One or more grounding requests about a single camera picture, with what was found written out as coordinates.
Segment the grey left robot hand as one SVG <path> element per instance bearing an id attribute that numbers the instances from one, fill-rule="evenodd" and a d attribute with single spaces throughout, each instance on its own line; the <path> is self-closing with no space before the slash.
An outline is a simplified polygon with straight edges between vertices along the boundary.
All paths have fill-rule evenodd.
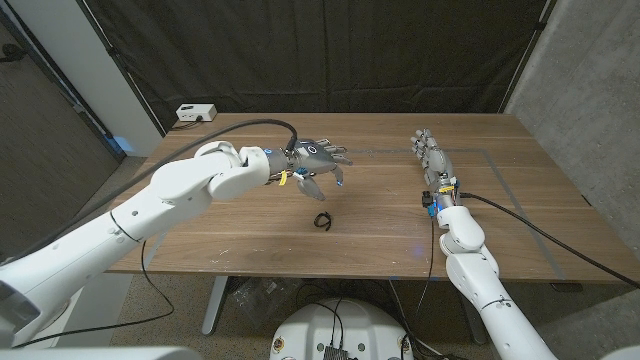
<path id="1" fill-rule="evenodd" d="M 280 186 L 295 182 L 299 191 L 313 199 L 324 201 L 325 195 L 314 180 L 319 174 L 332 173 L 338 186 L 344 183 L 340 164 L 352 166 L 345 156 L 347 149 L 332 145 L 328 139 L 299 139 L 292 150 L 264 149 L 269 162 L 270 182 Z"/>

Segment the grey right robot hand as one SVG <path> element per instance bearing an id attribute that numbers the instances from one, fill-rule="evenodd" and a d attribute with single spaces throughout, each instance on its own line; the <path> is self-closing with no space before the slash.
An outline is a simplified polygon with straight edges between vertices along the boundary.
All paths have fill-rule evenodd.
<path id="1" fill-rule="evenodd" d="M 432 207 L 439 212 L 456 205 L 458 180 L 454 175 L 453 164 L 446 152 L 437 144 L 427 128 L 417 130 L 411 138 L 412 151 L 418 158 L 424 179 L 429 187 Z"/>

